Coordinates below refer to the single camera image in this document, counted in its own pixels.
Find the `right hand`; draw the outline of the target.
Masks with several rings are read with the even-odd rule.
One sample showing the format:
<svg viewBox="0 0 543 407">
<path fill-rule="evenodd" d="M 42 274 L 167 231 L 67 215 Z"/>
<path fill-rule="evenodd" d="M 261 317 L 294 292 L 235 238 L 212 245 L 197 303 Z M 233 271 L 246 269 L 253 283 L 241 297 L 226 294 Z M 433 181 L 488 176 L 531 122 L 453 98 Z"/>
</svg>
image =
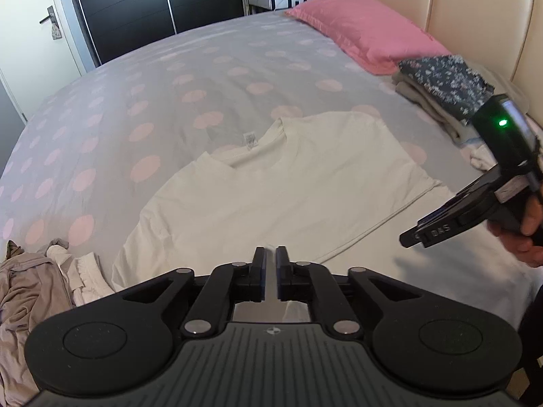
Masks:
<svg viewBox="0 0 543 407">
<path fill-rule="evenodd" d="M 521 224 L 520 232 L 508 232 L 496 222 L 489 221 L 487 228 L 497 237 L 503 247 L 516 259 L 529 267 L 542 266 L 543 247 L 535 245 L 531 236 L 542 224 L 542 205 L 536 196 L 530 197 L 526 203 L 526 210 Z"/>
</svg>

